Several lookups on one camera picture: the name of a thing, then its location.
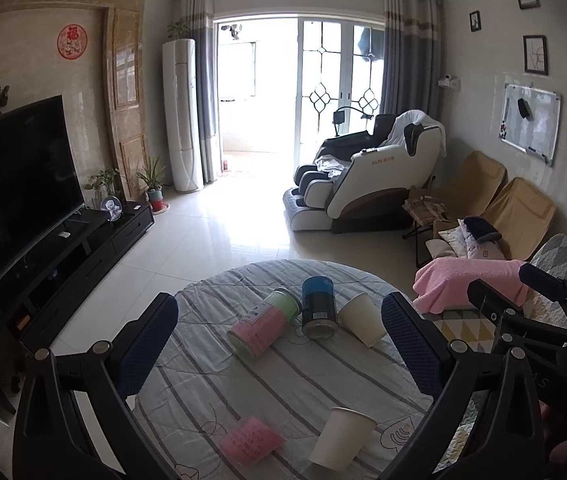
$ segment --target black flat screen tv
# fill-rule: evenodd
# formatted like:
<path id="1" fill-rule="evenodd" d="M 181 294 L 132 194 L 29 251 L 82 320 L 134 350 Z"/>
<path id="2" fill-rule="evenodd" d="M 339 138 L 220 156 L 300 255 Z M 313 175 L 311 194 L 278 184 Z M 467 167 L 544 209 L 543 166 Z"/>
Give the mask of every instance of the black flat screen tv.
<path id="1" fill-rule="evenodd" d="M 0 116 L 0 278 L 84 203 L 61 96 Z"/>

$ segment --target metal bolt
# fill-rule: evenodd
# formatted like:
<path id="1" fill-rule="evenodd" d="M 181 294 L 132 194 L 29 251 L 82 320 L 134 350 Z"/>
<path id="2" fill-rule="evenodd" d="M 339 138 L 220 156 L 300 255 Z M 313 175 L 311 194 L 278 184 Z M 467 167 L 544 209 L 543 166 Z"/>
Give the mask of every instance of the metal bolt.
<path id="1" fill-rule="evenodd" d="M 525 352 L 523 351 L 523 348 L 519 348 L 518 346 L 510 350 L 510 352 L 512 353 L 515 359 L 523 359 L 525 357 Z"/>
<path id="2" fill-rule="evenodd" d="M 105 354 L 109 349 L 109 341 L 97 341 L 92 345 L 92 352 L 94 352 L 95 354 Z"/>
<path id="3" fill-rule="evenodd" d="M 450 348 L 457 352 L 457 354 L 463 354 L 464 352 L 468 351 L 468 345 L 465 341 L 461 339 L 455 339 L 450 343 Z"/>
<path id="4" fill-rule="evenodd" d="M 45 359 L 47 359 L 49 355 L 50 352 L 48 352 L 47 348 L 39 348 L 34 354 L 34 358 L 37 361 L 45 361 Z"/>

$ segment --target curtain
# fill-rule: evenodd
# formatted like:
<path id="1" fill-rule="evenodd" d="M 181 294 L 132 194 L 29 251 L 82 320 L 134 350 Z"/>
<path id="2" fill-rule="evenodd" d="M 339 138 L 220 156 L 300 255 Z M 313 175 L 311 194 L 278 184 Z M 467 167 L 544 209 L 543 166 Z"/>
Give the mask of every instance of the curtain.
<path id="1" fill-rule="evenodd" d="M 423 110 L 439 119 L 442 7 L 437 0 L 386 0 L 381 113 Z"/>
<path id="2" fill-rule="evenodd" d="M 181 0 L 182 18 L 190 25 L 189 38 L 195 40 L 197 114 L 201 163 L 205 182 L 214 182 L 221 173 L 218 135 L 217 45 L 213 0 Z"/>

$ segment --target white massage chair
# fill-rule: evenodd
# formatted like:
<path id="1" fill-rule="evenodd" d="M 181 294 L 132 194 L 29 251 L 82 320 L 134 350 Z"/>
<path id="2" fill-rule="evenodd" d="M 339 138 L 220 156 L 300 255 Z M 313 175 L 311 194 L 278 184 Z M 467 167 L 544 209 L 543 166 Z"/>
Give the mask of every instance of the white massage chair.
<path id="1" fill-rule="evenodd" d="M 403 136 L 397 135 L 397 125 L 406 122 L 401 119 L 403 116 L 379 115 L 373 135 L 360 132 L 327 139 L 315 161 L 326 154 L 340 160 L 351 158 L 349 167 L 332 180 L 316 164 L 297 168 L 297 187 L 283 195 L 293 231 L 343 233 L 410 227 L 412 221 L 401 206 L 411 186 L 427 183 L 439 152 L 445 155 L 445 132 L 440 123 L 427 118 L 436 125 L 409 123 Z M 382 146 L 390 142 L 391 133 L 396 144 Z"/>

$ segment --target green plant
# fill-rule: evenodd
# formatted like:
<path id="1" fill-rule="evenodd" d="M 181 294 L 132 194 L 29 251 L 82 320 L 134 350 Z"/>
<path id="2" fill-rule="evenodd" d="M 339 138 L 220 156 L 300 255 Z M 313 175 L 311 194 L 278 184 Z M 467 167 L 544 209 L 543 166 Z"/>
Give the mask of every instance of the green plant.
<path id="1" fill-rule="evenodd" d="M 161 189 L 161 179 L 164 176 L 165 166 L 158 169 L 159 158 L 154 160 L 149 156 L 146 156 L 145 160 L 145 171 L 137 171 L 137 176 L 148 186 L 148 189 Z"/>
<path id="2" fill-rule="evenodd" d="M 190 32 L 190 25 L 181 19 L 167 26 L 167 37 L 169 40 L 181 40 Z"/>
<path id="3" fill-rule="evenodd" d="M 119 174 L 119 170 L 116 168 L 108 168 L 107 170 L 101 170 L 96 175 L 91 175 L 88 178 L 86 189 L 101 189 L 105 187 L 108 195 L 114 195 L 115 189 L 115 179 Z"/>

